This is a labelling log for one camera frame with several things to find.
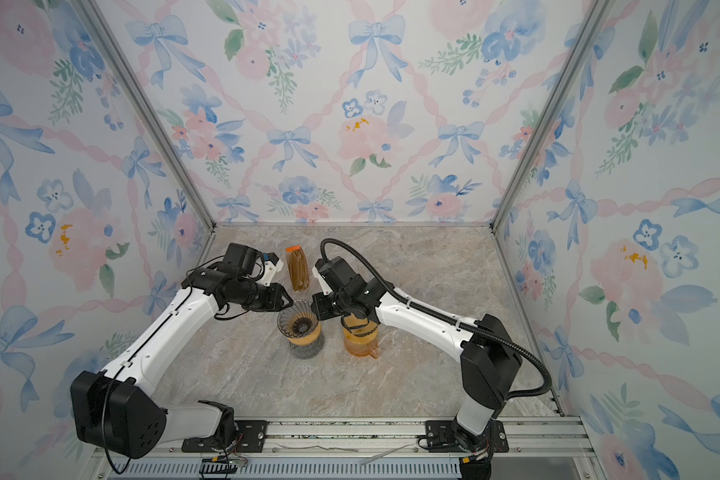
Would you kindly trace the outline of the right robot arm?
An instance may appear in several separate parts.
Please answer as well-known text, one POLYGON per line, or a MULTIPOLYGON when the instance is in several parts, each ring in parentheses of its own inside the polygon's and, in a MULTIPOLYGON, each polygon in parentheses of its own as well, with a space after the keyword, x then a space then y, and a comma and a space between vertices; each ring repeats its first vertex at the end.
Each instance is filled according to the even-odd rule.
POLYGON ((321 287, 311 305, 319 320, 340 319, 344 333, 358 341, 380 325, 397 328, 459 363, 465 396, 453 421, 455 443, 465 451, 485 449, 522 365, 501 321, 491 315, 460 317, 419 304, 376 278, 364 280, 340 257, 317 261, 312 274, 321 287))

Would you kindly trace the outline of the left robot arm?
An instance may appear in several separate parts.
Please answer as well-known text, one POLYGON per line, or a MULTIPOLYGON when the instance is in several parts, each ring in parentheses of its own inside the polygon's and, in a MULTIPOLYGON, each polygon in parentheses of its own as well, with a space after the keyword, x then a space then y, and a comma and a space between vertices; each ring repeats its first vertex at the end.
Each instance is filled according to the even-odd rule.
POLYGON ((131 459, 179 440, 195 440, 214 451, 232 447, 239 436, 232 407, 214 401, 160 406, 153 394, 208 321, 234 319, 233 307, 278 313, 292 306, 286 288, 273 280, 284 265, 273 252, 231 243, 221 258, 190 270, 165 310, 130 347, 101 370, 83 371, 72 381, 77 438, 131 459))

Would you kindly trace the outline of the grey ribbed dripper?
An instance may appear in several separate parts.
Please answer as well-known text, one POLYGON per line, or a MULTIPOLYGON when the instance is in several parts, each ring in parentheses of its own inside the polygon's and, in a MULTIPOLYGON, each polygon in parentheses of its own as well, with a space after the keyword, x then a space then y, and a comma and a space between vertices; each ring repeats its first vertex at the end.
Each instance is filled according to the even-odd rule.
POLYGON ((278 314, 277 327, 280 333, 293 345, 314 343, 322 333, 320 321, 310 309, 307 301, 294 304, 278 314))

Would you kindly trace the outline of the brown paper coffee filter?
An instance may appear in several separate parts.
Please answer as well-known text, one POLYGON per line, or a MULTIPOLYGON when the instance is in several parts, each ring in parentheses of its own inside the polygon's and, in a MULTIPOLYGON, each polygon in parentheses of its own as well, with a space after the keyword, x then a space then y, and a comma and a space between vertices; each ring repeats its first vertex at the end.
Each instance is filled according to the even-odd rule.
POLYGON ((378 336, 378 324, 367 319, 349 315, 342 318, 343 334, 355 343, 369 343, 378 336))

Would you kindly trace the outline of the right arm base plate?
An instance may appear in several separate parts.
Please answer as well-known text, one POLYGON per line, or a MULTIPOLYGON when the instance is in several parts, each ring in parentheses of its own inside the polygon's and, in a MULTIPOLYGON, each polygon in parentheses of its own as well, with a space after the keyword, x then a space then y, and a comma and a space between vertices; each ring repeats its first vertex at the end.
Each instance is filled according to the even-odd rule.
POLYGON ((472 434, 455 420, 428 420, 418 445, 434 453, 508 453, 509 444, 501 421, 492 419, 481 434, 472 434))

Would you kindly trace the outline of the grey glass carafe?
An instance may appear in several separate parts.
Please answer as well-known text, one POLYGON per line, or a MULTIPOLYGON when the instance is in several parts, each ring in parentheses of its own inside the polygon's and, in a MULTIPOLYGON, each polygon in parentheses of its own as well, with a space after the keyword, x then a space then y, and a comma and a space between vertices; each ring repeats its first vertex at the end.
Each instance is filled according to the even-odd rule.
POLYGON ((312 343, 309 345, 289 345, 290 348, 290 354, 299 360, 306 360, 310 358, 314 358, 317 356, 322 350, 323 350, 323 344, 322 343, 312 343))

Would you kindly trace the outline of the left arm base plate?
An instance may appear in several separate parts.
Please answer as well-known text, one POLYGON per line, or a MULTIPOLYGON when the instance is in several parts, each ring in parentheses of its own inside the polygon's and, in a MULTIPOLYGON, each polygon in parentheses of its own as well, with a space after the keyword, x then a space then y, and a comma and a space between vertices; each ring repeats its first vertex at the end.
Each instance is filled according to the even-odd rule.
POLYGON ((221 447, 212 438, 185 439, 182 453, 262 453, 269 423, 266 420, 236 420, 231 442, 221 447))

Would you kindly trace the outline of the orange glass carafe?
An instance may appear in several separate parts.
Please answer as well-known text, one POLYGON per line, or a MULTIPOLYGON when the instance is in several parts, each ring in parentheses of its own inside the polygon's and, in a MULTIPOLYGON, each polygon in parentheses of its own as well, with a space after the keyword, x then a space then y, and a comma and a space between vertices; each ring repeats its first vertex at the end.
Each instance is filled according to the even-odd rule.
POLYGON ((365 341, 365 337, 356 339, 354 337, 344 338, 344 347, 348 353, 356 357, 368 357, 378 359, 379 358, 379 341, 377 337, 372 338, 369 341, 365 341))

